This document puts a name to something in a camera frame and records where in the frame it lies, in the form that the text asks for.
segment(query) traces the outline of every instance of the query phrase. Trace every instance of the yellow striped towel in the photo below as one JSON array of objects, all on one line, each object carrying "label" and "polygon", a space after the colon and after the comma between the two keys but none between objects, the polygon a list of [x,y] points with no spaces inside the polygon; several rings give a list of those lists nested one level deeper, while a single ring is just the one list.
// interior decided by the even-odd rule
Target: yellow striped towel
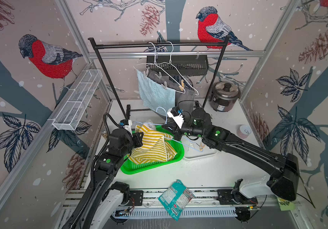
[{"label": "yellow striped towel", "polygon": [[135,132],[143,132],[142,144],[134,148],[129,159],[135,164],[150,162],[166,162],[174,158],[177,152],[164,140],[164,136],[172,138],[171,135],[159,131],[153,131],[145,124],[136,126]]}]

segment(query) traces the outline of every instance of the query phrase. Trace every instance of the yellow sticker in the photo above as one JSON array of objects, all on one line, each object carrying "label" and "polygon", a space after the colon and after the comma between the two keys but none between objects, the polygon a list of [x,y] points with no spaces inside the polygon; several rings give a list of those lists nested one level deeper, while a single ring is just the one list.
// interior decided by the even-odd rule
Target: yellow sticker
[{"label": "yellow sticker", "polygon": [[294,210],[295,204],[292,201],[284,200],[280,197],[277,197],[281,211]]}]

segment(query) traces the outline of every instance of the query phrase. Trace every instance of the white wire hanger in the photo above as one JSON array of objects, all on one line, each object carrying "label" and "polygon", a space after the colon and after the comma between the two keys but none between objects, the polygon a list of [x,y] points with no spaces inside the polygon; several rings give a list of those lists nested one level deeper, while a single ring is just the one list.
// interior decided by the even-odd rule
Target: white wire hanger
[{"label": "white wire hanger", "polygon": [[198,95],[199,93],[198,93],[198,91],[197,91],[197,89],[195,89],[187,80],[186,80],[186,78],[184,78],[183,76],[182,76],[182,74],[179,72],[179,70],[177,69],[177,67],[175,67],[173,64],[172,64],[172,52],[173,52],[173,50],[174,50],[174,45],[173,45],[173,43],[171,43],[170,41],[167,41],[166,43],[170,43],[171,45],[172,45],[172,51],[170,52],[170,59],[169,59],[169,63],[167,63],[167,62],[163,62],[163,63],[167,63],[167,64],[170,64],[171,66],[173,66],[176,70],[177,70],[177,72],[179,73],[179,75],[182,77],[182,79],[184,79],[186,82],[187,82],[187,84],[195,91],[195,92],[197,92],[197,94],[195,94],[195,95]]},{"label": "white wire hanger", "polygon": [[179,92],[179,93],[182,93],[182,94],[184,94],[185,93],[185,88],[183,88],[179,83],[178,83],[178,81],[176,81],[169,73],[167,73],[162,67],[160,67],[160,66],[158,66],[158,64],[156,63],[156,55],[157,55],[157,53],[156,53],[156,47],[155,47],[155,45],[152,43],[152,42],[149,42],[150,44],[152,44],[153,46],[154,46],[154,55],[155,55],[155,57],[154,57],[154,62],[153,63],[141,63],[141,64],[137,64],[137,65],[155,65],[155,66],[157,66],[158,68],[160,68],[161,70],[163,70],[170,78],[172,78],[178,85],[179,85],[179,88],[181,88],[181,89],[183,89],[184,91],[177,91],[176,90],[176,92]]}]

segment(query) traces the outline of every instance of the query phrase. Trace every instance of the snack bag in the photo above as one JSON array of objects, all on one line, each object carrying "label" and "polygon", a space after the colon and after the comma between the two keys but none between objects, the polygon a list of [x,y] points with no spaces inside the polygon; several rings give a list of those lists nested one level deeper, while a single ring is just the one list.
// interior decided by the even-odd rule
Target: snack bag
[{"label": "snack bag", "polygon": [[169,215],[178,221],[180,213],[193,197],[192,192],[177,180],[159,197],[159,201]]}]

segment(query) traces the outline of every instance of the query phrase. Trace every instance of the rice cooker lid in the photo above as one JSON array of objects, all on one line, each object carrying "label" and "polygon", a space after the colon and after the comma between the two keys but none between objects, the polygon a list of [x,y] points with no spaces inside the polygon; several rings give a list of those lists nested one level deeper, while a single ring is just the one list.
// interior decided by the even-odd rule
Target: rice cooker lid
[{"label": "rice cooker lid", "polygon": [[219,98],[223,99],[237,99],[240,93],[239,87],[229,81],[218,82],[213,87],[212,92]]}]

